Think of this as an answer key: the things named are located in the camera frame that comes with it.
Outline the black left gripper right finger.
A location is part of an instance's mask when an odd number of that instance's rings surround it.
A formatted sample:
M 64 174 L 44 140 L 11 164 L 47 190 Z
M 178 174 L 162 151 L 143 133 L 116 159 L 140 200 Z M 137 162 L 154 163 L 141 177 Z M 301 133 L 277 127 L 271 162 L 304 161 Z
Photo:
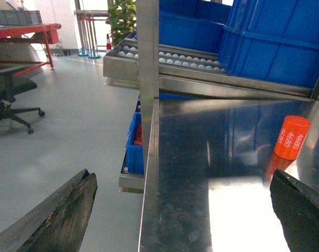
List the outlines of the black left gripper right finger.
M 319 193 L 280 169 L 270 193 L 290 251 L 319 251 Z

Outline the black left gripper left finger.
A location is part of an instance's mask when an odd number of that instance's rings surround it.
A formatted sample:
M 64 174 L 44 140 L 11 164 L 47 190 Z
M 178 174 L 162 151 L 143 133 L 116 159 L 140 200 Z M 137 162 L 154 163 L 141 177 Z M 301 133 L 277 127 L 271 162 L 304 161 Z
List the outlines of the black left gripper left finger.
M 84 169 L 0 233 L 0 251 L 79 251 L 97 192 Z

